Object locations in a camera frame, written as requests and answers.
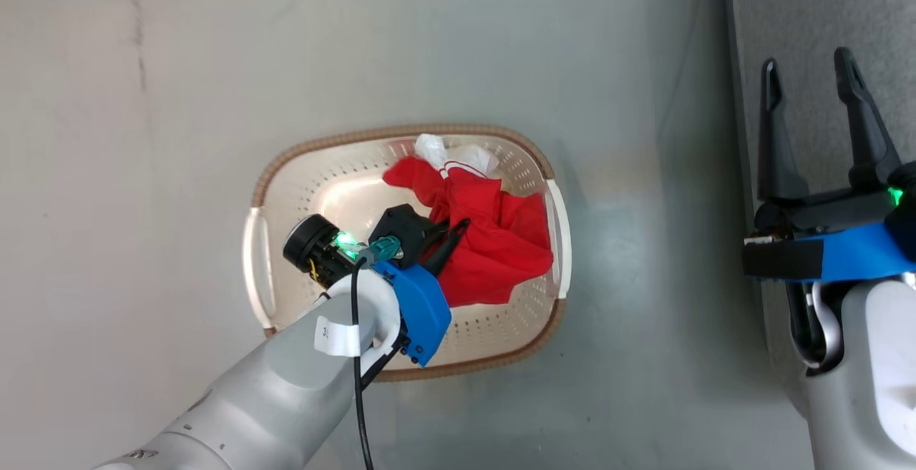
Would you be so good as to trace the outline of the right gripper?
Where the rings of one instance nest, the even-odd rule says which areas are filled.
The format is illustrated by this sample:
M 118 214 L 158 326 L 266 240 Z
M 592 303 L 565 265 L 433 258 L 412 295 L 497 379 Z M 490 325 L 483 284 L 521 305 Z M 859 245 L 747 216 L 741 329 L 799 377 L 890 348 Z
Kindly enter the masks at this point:
M 914 202 L 915 162 L 902 165 L 879 108 L 851 49 L 834 50 L 837 94 L 847 111 L 852 187 L 808 196 L 784 120 L 787 101 L 778 62 L 769 57 L 760 74 L 758 198 L 753 238 L 810 238 L 883 221 L 897 206 Z

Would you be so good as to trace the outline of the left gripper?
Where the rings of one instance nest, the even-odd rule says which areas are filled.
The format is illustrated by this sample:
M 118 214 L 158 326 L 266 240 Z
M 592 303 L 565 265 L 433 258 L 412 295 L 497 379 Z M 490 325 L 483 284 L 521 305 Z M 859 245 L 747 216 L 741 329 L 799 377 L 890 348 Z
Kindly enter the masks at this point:
M 421 263 L 438 277 L 470 226 L 465 217 L 455 226 L 446 217 L 431 223 L 425 241 L 433 244 Z M 403 347 L 403 321 L 394 287 L 369 264 L 358 265 L 339 244 L 340 230 L 324 216 L 300 221 L 286 239 L 283 256 L 323 289 L 324 301 L 343 298 L 358 318 L 350 326 L 320 319 L 315 336 L 318 351 L 331 356 L 359 357 L 359 375 L 375 379 Z

